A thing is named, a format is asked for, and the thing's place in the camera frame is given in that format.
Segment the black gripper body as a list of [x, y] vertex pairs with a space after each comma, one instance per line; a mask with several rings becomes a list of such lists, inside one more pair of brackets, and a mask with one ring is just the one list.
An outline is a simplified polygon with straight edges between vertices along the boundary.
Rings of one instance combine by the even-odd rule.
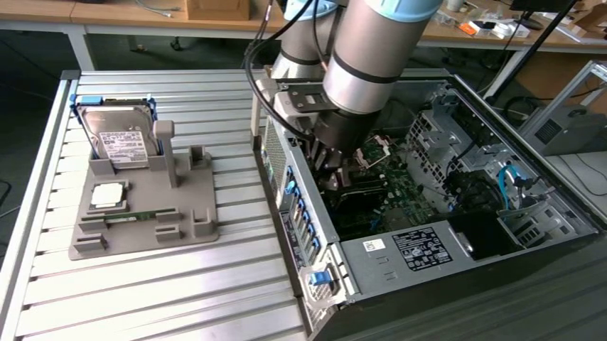
[[380, 111], [353, 114], [340, 110], [321, 111], [313, 125], [313, 135], [327, 148], [351, 156], [363, 145]]

